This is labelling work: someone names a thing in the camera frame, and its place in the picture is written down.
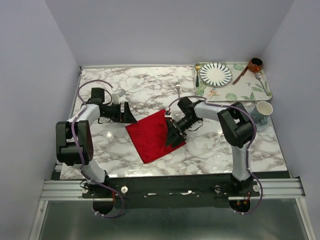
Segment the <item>red cloth napkin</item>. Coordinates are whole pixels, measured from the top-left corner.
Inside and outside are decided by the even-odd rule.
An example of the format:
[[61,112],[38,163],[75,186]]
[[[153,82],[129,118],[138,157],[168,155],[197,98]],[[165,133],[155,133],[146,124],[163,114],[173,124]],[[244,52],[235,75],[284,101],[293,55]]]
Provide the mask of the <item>red cloth napkin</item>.
[[144,164],[168,155],[186,144],[182,141],[175,147],[166,145],[168,127],[164,109],[126,126],[126,130]]

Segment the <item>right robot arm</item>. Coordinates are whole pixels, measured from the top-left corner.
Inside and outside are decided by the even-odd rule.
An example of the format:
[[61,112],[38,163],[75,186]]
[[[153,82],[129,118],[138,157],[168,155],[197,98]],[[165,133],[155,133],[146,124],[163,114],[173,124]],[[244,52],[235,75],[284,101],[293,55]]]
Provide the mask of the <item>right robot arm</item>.
[[191,101],[192,96],[175,100],[184,117],[176,121],[170,109],[165,111],[167,134],[165,145],[175,148],[186,140],[186,131],[196,122],[208,119],[220,123],[224,138],[231,145],[232,173],[230,191],[241,196],[253,182],[250,170],[249,148],[256,137],[257,127],[250,114],[240,102],[231,105],[214,104],[200,97]]

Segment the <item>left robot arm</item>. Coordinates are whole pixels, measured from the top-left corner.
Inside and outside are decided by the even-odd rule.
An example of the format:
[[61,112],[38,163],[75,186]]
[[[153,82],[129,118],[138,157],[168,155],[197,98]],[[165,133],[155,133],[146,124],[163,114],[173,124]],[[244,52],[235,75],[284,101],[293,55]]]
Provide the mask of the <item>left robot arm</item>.
[[94,184],[93,191],[101,198],[110,194],[111,185],[106,182],[107,172],[93,160],[91,125],[100,118],[121,124],[137,123],[127,101],[105,103],[105,93],[103,88],[92,88],[90,98],[82,104],[80,111],[67,121],[59,121],[55,126],[58,162],[79,170]]

